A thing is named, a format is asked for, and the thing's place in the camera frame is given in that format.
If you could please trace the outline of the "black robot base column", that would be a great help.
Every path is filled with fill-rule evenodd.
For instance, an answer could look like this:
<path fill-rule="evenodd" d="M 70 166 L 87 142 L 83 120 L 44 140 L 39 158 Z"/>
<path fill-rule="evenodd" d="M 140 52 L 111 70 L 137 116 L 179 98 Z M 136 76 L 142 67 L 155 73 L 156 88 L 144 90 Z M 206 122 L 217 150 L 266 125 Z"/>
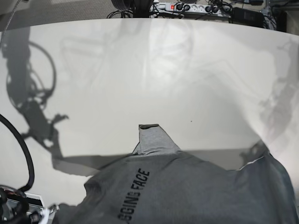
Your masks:
<path fill-rule="evenodd" d="M 149 18 L 152 5 L 151 0 L 135 0 L 134 5 L 134 18 Z"/>

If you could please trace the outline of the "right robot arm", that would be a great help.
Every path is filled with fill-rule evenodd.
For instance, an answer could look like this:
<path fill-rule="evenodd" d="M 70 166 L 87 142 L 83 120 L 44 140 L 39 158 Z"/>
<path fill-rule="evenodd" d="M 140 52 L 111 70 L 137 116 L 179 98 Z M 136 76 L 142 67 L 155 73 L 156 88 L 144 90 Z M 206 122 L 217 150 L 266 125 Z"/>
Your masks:
<path fill-rule="evenodd" d="M 24 193 L 12 187 L 0 187 L 0 222 L 2 224 L 47 224 L 50 212 L 40 195 Z"/>

